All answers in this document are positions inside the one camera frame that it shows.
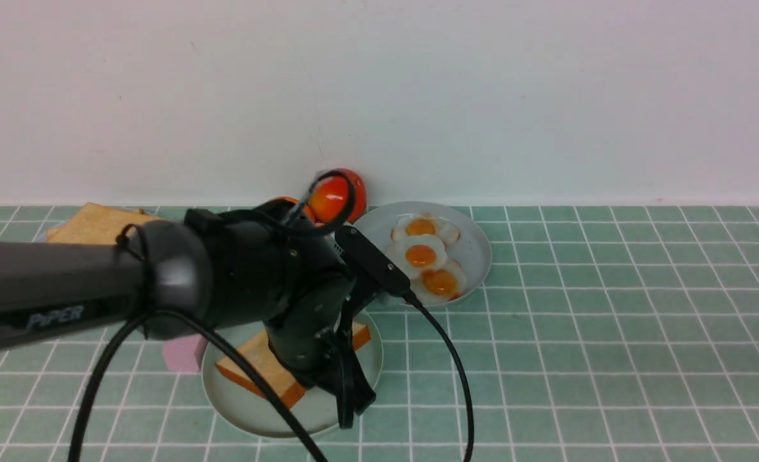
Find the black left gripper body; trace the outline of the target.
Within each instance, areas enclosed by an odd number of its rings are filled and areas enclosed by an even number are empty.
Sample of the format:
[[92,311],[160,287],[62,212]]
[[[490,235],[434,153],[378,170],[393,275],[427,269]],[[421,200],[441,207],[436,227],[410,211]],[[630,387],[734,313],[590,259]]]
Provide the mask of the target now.
[[301,386],[356,389],[361,383],[347,304],[354,285],[347,276],[323,276],[301,287],[285,312],[265,322],[271,351]]

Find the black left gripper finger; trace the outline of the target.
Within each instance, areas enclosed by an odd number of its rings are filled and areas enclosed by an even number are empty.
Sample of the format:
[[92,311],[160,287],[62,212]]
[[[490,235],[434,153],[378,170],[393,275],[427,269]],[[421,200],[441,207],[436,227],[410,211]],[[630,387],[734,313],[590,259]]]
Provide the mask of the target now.
[[318,387],[335,397],[338,425],[349,429],[377,395],[362,371],[351,338],[344,334],[324,334],[321,338],[327,344],[327,365],[318,372]]

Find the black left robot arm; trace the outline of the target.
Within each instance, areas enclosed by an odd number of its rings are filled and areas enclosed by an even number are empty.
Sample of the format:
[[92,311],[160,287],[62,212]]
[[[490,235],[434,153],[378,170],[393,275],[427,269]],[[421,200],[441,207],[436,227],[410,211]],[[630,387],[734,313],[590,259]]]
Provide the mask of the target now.
[[121,228],[111,245],[0,242],[0,351],[177,308],[206,329],[261,322],[301,385],[336,398],[341,427],[376,399],[347,353],[357,282],[285,199],[253,210],[190,209],[182,222]]

